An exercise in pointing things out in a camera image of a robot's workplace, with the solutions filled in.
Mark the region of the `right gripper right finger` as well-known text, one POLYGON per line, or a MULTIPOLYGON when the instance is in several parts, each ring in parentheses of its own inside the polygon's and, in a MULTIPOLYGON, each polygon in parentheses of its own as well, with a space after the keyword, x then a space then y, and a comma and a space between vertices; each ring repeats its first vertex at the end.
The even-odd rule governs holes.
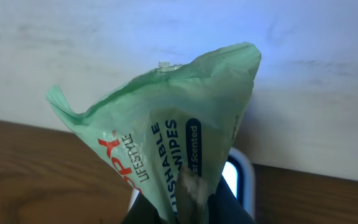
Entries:
POLYGON ((216 192, 208 198, 209 224, 255 224, 242 208, 223 176, 216 192))

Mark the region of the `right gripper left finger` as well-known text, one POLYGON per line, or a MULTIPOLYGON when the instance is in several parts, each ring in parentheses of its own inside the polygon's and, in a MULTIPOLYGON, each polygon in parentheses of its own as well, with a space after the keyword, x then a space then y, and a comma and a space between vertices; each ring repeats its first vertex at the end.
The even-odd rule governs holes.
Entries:
POLYGON ((132 207, 121 222, 122 224, 163 224, 158 210, 144 197, 139 194, 132 207))

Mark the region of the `teal snack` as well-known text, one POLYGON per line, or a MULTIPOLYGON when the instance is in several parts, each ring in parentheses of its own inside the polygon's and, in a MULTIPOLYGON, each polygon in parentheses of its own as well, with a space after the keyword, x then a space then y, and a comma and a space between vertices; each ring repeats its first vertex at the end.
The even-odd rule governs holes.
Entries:
POLYGON ((55 114, 158 211, 163 223, 208 223, 252 94, 261 53, 243 42, 185 65, 161 63, 76 113, 55 85, 55 114))

